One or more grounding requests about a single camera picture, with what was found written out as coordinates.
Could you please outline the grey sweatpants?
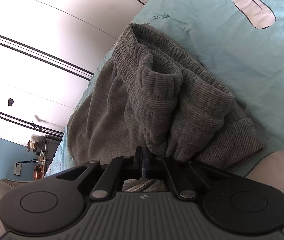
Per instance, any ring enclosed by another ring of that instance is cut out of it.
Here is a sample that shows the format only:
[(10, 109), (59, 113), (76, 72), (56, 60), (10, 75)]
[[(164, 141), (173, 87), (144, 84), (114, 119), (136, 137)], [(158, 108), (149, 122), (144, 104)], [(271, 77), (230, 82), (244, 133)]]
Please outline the grey sweatpants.
[(264, 143), (235, 95), (174, 40), (131, 23), (67, 124), (76, 164), (132, 156), (190, 159), (233, 171)]

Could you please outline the dark wooden nightstand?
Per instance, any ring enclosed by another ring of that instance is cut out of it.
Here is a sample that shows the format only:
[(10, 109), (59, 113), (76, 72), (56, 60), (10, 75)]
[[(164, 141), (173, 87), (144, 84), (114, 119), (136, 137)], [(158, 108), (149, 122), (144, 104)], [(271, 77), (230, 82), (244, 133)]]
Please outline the dark wooden nightstand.
[(52, 163), (52, 160), (55, 156), (58, 146), (62, 141), (62, 138), (53, 135), (45, 135), (37, 137), (36, 141), (38, 142), (36, 154), (38, 157), (41, 155), (44, 159), (44, 162), (42, 164), (42, 173), (44, 176), (49, 169), (49, 165)]

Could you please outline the white wardrobe with dark trim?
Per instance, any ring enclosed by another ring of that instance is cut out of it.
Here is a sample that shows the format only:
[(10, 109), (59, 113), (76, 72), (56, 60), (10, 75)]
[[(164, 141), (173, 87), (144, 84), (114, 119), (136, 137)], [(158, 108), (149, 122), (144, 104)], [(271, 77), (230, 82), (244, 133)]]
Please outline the white wardrobe with dark trim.
[(149, 0), (0, 0), (0, 138), (62, 136), (124, 27)]

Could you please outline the light blue bed sheet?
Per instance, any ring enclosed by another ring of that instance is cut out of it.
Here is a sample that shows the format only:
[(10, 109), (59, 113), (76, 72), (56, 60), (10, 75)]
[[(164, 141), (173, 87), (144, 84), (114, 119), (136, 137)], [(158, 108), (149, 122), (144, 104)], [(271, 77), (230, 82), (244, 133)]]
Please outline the light blue bed sheet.
[(266, 142), (253, 180), (186, 163), (195, 199), (116, 192), (54, 239), (284, 239), (284, 0), (151, 0), (147, 21), (236, 94)]

